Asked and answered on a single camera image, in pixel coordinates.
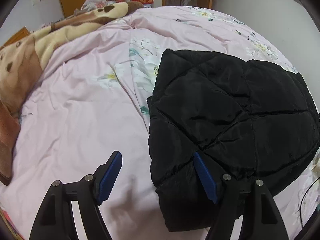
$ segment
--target floral pattern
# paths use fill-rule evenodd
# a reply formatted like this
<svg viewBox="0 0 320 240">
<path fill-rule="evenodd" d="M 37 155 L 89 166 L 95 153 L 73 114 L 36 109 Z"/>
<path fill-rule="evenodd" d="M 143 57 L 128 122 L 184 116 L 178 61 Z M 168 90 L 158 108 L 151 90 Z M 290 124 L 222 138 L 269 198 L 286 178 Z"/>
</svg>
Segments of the floral pattern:
<svg viewBox="0 0 320 240">
<path fill-rule="evenodd" d="M 190 9 L 196 9 L 195 12 L 192 12 L 195 15 L 199 15 L 202 17 L 207 17 L 208 21 L 224 21 L 227 23 L 231 23 L 231 24 L 240 24 L 240 25 L 245 25 L 243 22 L 240 22 L 238 19 L 233 18 L 227 14 L 217 14 L 214 13 L 214 11 L 209 10 L 209 9 L 205 9 L 205 8 L 196 8 L 196 7 L 189 7 Z"/>
<path fill-rule="evenodd" d="M 121 68 L 115 66 L 115 69 L 118 70 L 118 74 L 122 75 L 123 70 Z M 100 77 L 93 77 L 93 79 L 103 88 L 121 87 L 118 76 L 111 67 L 109 67 L 107 73 Z"/>
<path fill-rule="evenodd" d="M 269 60 L 270 62 L 274 62 L 280 65 L 286 71 L 298 73 L 294 66 L 280 60 L 279 55 L 281 54 L 281 52 L 278 49 L 273 49 L 271 47 L 271 44 L 268 45 L 266 42 L 260 41 L 260 39 L 257 38 L 257 35 L 254 32 L 250 32 L 250 35 L 244 35 L 244 32 L 242 30 L 240 32 L 240 30 L 238 29 L 233 30 L 233 32 L 242 37 L 245 37 L 248 41 L 251 42 L 253 46 L 247 47 L 246 52 L 247 55 L 249 55 L 252 59 Z"/>
<path fill-rule="evenodd" d="M 163 51 L 149 39 L 132 39 L 129 48 L 130 66 L 134 88 L 142 117 L 150 123 L 147 98 L 152 96 L 156 84 L 160 60 Z"/>
</svg>

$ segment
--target quilted fabric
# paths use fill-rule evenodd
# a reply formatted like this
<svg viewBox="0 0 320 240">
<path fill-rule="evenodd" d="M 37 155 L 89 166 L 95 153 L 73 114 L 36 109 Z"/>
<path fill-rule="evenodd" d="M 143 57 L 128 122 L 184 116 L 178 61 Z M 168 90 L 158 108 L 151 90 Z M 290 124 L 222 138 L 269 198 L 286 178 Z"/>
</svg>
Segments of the quilted fabric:
<svg viewBox="0 0 320 240">
<path fill-rule="evenodd" d="M 319 117 L 302 76 L 266 61 L 167 49 L 148 106 L 151 177 L 170 231 L 209 227 L 217 213 L 195 174 L 197 150 L 276 195 L 319 148 Z"/>
</svg>

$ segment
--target wrinkled sheet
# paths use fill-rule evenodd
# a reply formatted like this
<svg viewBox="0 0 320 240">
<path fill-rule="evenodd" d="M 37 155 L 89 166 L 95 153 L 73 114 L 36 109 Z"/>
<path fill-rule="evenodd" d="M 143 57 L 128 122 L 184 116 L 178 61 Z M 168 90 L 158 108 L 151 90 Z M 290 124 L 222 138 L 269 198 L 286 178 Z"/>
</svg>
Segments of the wrinkled sheet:
<svg viewBox="0 0 320 240">
<path fill-rule="evenodd" d="M 123 166 L 109 199 L 100 206 L 113 240 L 205 239 L 206 229 L 168 232 L 151 182 L 146 98 L 167 48 L 268 60 L 296 72 L 279 50 L 244 23 L 195 7 L 139 9 L 61 46 L 23 105 L 12 182 L 0 185 L 0 202 L 26 239 L 50 184 L 56 179 L 78 181 L 114 150 L 122 153 Z M 290 239 L 301 229 L 298 204 L 319 176 L 318 161 L 274 197 Z M 316 207 L 317 187 L 304 200 L 304 223 Z M 79 239 L 86 239 L 77 204 L 73 207 Z M 241 220 L 231 239 L 237 239 Z"/>
<path fill-rule="evenodd" d="M 53 23 L 1 49 L 0 181 L 3 184 L 9 185 L 12 177 L 12 148 L 20 130 L 21 106 L 55 49 L 138 8 L 143 8 L 143 5 L 129 1 L 84 12 Z"/>
</svg>

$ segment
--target pink bedsheet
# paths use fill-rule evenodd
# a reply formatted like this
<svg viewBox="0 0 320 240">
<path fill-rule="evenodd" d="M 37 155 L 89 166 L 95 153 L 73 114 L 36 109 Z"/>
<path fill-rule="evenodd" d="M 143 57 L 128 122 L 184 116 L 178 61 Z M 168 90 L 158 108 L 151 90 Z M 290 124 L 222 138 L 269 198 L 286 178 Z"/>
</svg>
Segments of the pink bedsheet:
<svg viewBox="0 0 320 240">
<path fill-rule="evenodd" d="M 215 11 L 161 7 L 139 9 L 58 48 L 23 106 L 12 182 L 0 185 L 0 202 L 22 236 L 29 238 L 54 180 L 78 181 L 118 150 L 123 166 L 110 198 L 100 206 L 113 240 L 204 239 L 206 229 L 169 233 L 165 227 L 149 171 L 144 101 L 152 93 L 166 48 L 215 50 L 296 71 L 268 41 L 252 33 L 243 23 Z M 313 181 L 313 165 L 275 196 L 291 239 L 300 231 L 295 212 Z M 305 222 L 316 198 L 317 191 L 310 190 L 303 207 Z M 77 208 L 74 217 L 79 239 L 86 239 Z M 237 239 L 240 225 L 238 220 L 232 239 Z"/>
</svg>

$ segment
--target brown blanket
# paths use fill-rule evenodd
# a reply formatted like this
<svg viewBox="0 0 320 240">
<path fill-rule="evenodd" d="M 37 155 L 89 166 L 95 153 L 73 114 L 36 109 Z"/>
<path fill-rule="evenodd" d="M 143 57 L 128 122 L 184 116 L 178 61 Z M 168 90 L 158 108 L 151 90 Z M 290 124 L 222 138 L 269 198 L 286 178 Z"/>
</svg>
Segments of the brown blanket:
<svg viewBox="0 0 320 240">
<path fill-rule="evenodd" d="M 12 177 L 12 149 L 20 131 L 20 109 L 55 49 L 97 30 L 138 8 L 139 2 L 117 3 L 43 28 L 0 50 L 0 181 Z"/>
</svg>

